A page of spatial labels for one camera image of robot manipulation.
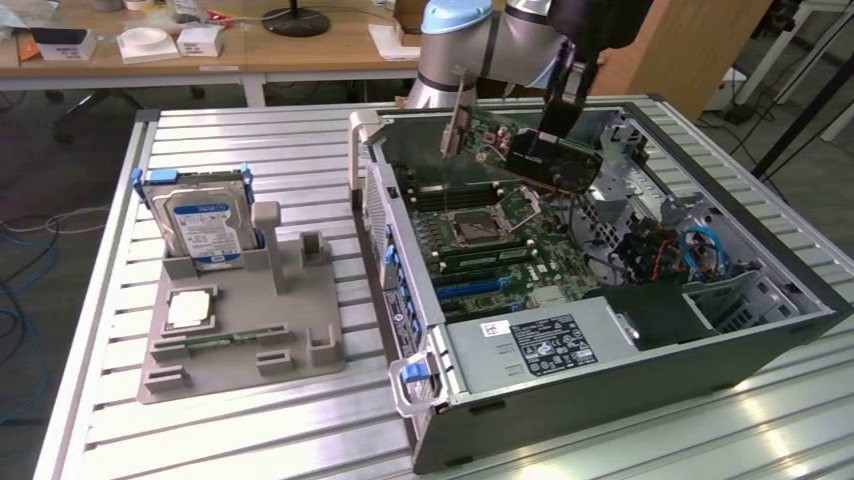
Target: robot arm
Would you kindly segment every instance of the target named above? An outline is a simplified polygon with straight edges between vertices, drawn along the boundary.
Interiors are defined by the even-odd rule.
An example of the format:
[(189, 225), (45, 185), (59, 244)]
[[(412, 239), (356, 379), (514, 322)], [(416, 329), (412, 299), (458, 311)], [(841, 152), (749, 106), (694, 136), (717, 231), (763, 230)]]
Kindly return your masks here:
[(600, 52), (632, 44), (652, 3), (509, 0), (505, 11), (494, 12), (492, 0), (432, 0), (406, 107), (470, 105), (481, 76), (545, 88), (541, 130), (566, 136), (593, 87)]

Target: white paper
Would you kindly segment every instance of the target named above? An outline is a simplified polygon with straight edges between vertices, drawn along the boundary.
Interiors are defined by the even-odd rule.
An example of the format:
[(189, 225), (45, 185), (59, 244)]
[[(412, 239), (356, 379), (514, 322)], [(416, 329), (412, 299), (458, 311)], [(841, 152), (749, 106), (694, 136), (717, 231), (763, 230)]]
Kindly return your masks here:
[(53, 25), (59, 2), (37, 0), (0, 0), (0, 26), (13, 28)]
[(389, 61), (418, 60), (421, 47), (405, 47), (398, 40), (396, 27), (390, 25), (369, 25), (369, 33), (380, 56)]
[(485, 337), (496, 337), (497, 335), (508, 335), (510, 333), (510, 321), (500, 320), (498, 322), (482, 323)]

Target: desk lamp base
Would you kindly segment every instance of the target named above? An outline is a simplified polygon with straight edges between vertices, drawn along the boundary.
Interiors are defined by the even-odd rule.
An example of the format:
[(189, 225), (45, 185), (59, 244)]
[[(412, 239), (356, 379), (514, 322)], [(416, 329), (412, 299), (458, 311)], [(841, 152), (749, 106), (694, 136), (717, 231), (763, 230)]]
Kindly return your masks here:
[(286, 37), (314, 37), (330, 29), (330, 17), (308, 8), (278, 8), (267, 12), (265, 17), (276, 17), (262, 22), (265, 28)]

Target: side panel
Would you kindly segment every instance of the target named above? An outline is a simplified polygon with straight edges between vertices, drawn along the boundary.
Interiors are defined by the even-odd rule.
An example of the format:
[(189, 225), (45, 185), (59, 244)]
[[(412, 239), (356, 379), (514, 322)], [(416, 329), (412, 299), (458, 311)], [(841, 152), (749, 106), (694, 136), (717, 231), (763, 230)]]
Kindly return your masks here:
[(416, 472), (428, 473), (733, 387), (771, 358), (840, 321), (804, 328), (757, 329), (646, 362), (433, 416), (416, 450)]

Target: wooden cabinet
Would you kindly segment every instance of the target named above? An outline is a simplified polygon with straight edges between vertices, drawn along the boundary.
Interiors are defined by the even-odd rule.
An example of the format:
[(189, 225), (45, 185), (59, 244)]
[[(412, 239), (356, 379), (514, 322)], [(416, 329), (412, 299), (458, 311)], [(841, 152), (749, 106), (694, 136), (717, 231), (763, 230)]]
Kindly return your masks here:
[(605, 52), (593, 94), (658, 93), (696, 119), (771, 4), (656, 0), (636, 43)]

